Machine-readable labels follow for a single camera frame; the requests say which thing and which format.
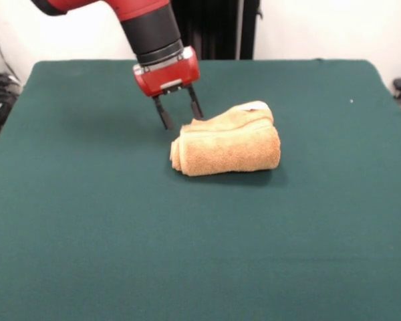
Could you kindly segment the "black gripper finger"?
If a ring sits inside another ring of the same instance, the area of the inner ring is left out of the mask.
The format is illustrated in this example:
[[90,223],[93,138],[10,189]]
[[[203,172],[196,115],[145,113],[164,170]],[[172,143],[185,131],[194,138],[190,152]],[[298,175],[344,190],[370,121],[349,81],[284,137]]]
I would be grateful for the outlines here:
[[170,118],[168,112],[163,108],[162,102],[159,96],[154,96],[152,98],[156,107],[156,111],[164,125],[166,130],[172,130],[172,119]]
[[200,104],[198,102],[198,98],[197,98],[197,95],[195,93],[195,90],[194,90],[193,86],[187,86],[186,89],[187,89],[187,91],[189,93],[189,96],[190,96],[190,105],[191,105],[191,108],[192,108],[192,112],[193,112],[194,118],[195,119],[203,119],[203,117],[204,117],[203,116],[203,112],[201,110],[201,107],[200,107]]

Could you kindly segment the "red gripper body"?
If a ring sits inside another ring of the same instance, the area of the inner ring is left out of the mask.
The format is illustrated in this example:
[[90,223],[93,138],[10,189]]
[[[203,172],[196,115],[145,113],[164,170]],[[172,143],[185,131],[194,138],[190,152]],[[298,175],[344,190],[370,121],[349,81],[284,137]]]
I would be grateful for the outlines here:
[[149,97],[167,93],[175,86],[187,86],[200,78],[196,52],[191,46],[169,60],[150,66],[133,66],[133,74],[141,91]]

